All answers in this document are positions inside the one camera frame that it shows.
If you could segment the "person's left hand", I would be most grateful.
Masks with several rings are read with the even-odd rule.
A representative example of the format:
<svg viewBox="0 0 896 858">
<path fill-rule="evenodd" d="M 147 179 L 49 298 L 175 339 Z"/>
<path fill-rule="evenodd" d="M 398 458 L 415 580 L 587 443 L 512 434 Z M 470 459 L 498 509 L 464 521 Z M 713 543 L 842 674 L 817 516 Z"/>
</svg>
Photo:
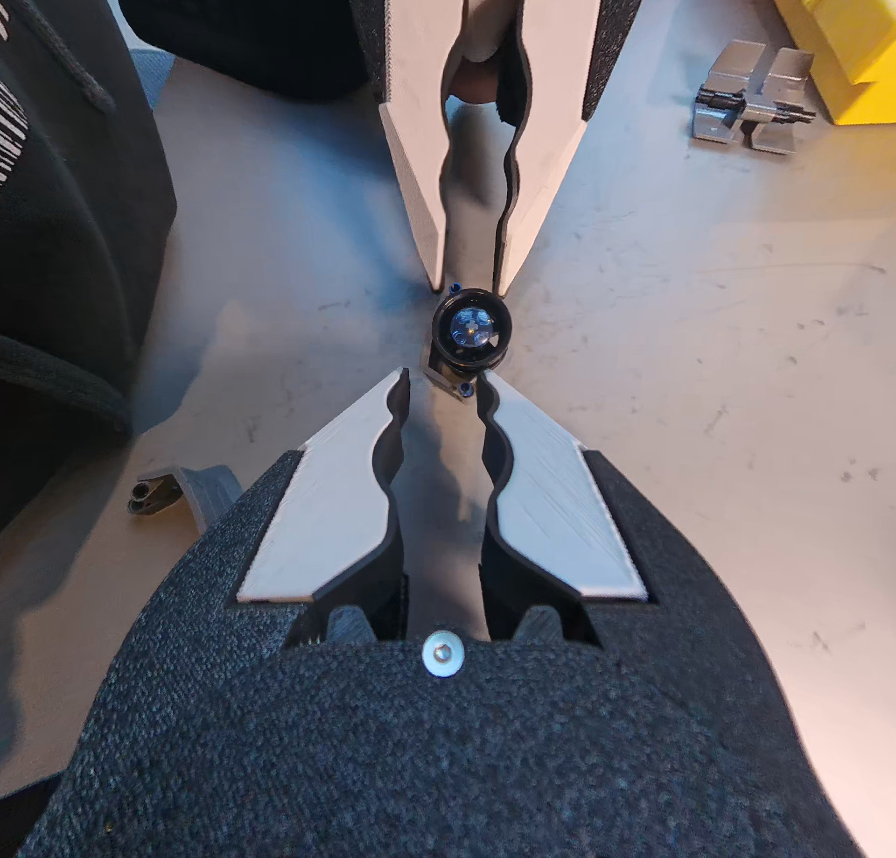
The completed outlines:
<svg viewBox="0 0 896 858">
<path fill-rule="evenodd" d="M 497 54 L 478 62 L 462 56 L 449 84 L 449 95 L 469 104 L 496 102 L 499 72 Z"/>
</svg>

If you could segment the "grey desk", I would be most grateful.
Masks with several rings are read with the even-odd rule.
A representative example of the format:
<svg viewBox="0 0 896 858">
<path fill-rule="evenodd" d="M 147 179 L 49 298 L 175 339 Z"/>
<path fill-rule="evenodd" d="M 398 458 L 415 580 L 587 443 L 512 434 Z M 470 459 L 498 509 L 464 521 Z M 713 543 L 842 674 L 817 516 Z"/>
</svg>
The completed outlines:
<svg viewBox="0 0 896 858">
<path fill-rule="evenodd" d="M 605 456 L 714 568 L 763 642 L 816 772 L 894 856 L 894 127 L 823 117 L 794 155 L 689 139 L 770 0 L 644 0 L 507 300 L 499 373 Z M 155 108 L 178 214 L 135 439 L 81 449 L 2 539 L 2 794 L 69 761 L 108 664 L 196 539 L 141 473 L 243 488 L 398 366 L 409 636 L 484 640 L 490 481 L 475 405 L 420 353 L 438 298 L 375 102 L 289 102 L 178 60 Z"/>
</svg>

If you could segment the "grey office chair seat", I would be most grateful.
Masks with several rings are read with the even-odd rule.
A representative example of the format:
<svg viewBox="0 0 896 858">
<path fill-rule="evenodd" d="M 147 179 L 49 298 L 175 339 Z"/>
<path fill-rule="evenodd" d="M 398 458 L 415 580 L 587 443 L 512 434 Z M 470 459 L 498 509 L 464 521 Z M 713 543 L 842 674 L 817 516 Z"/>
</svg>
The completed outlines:
<svg viewBox="0 0 896 858">
<path fill-rule="evenodd" d="M 175 56 L 155 48 L 134 48 L 129 52 L 149 107 L 155 110 L 172 72 Z"/>
</svg>

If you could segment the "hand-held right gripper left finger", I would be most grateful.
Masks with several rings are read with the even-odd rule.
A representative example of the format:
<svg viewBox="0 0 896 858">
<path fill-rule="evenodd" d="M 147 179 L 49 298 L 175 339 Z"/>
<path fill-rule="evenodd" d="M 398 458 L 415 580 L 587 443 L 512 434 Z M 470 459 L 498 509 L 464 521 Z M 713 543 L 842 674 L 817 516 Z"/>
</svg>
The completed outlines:
<svg viewBox="0 0 896 858">
<path fill-rule="evenodd" d="M 308 602 L 386 536 L 388 498 L 375 446 L 405 371 L 384 377 L 307 440 L 237 593 L 239 603 Z"/>
</svg>

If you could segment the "grey toy joint assembly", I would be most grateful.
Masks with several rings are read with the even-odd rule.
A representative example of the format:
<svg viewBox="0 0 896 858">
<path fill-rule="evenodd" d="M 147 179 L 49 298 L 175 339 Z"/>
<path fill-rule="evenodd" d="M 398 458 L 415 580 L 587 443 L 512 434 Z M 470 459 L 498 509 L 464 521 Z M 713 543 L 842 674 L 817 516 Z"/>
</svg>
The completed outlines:
<svg viewBox="0 0 896 858">
<path fill-rule="evenodd" d="M 511 330 L 509 309 L 499 296 L 454 282 L 434 312 L 421 371 L 455 399 L 471 399 L 477 377 L 505 358 Z"/>
</svg>

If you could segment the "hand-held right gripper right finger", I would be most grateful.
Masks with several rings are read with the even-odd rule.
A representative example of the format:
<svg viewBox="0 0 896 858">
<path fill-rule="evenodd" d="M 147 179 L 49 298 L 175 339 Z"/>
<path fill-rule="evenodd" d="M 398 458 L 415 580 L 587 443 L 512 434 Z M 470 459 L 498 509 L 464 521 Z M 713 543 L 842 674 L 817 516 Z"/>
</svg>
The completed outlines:
<svg viewBox="0 0 896 858">
<path fill-rule="evenodd" d="M 590 474 L 583 445 L 493 371 L 494 421 L 511 472 L 497 495 L 504 542 L 580 597 L 648 599 L 648 592 Z"/>
</svg>

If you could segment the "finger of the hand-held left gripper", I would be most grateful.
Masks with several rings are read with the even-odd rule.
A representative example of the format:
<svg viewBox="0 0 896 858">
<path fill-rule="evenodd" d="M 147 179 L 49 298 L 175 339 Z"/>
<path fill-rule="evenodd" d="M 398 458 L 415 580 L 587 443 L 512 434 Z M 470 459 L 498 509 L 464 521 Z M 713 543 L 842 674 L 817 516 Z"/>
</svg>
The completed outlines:
<svg viewBox="0 0 896 858">
<path fill-rule="evenodd" d="M 430 286 L 443 287 L 449 153 L 443 80 L 465 0 L 385 0 L 385 101 L 379 112 L 413 239 Z"/>
<path fill-rule="evenodd" d="M 521 0 L 513 45 L 522 121 L 504 158 L 507 203 L 497 228 L 494 292 L 527 259 L 586 129 L 583 102 L 601 0 Z"/>
</svg>

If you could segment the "yellow plastic bin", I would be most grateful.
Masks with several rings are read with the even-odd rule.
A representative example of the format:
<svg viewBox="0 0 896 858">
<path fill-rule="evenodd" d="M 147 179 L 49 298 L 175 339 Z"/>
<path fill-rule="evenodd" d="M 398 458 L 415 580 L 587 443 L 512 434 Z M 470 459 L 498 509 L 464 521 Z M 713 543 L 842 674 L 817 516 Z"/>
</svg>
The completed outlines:
<svg viewBox="0 0 896 858">
<path fill-rule="evenodd" d="M 895 122 L 895 0 L 774 0 L 839 125 Z"/>
</svg>

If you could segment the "grey angled toy frame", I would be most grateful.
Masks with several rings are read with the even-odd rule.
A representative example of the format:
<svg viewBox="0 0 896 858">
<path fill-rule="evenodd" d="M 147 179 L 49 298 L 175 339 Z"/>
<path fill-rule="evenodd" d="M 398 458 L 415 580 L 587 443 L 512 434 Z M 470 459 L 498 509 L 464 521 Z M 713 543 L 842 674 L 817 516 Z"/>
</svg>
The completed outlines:
<svg viewBox="0 0 896 858">
<path fill-rule="evenodd" d="M 127 510 L 132 516 L 153 516 L 185 499 L 202 535 L 239 499 L 243 489 L 227 465 L 202 470 L 170 466 L 139 476 Z"/>
</svg>

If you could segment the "small grey bracket assembly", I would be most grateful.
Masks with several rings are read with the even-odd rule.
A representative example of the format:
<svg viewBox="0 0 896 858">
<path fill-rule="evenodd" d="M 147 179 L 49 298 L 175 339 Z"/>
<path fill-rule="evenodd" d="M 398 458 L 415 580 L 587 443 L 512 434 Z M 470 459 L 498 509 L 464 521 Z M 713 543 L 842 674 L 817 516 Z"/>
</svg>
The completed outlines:
<svg viewBox="0 0 896 858">
<path fill-rule="evenodd" d="M 781 48 L 759 86 L 752 79 L 764 43 L 733 40 L 713 63 L 693 104 L 691 136 L 725 146 L 738 135 L 757 151 L 791 155 L 793 127 L 810 124 L 816 112 L 803 105 L 814 55 Z"/>
</svg>

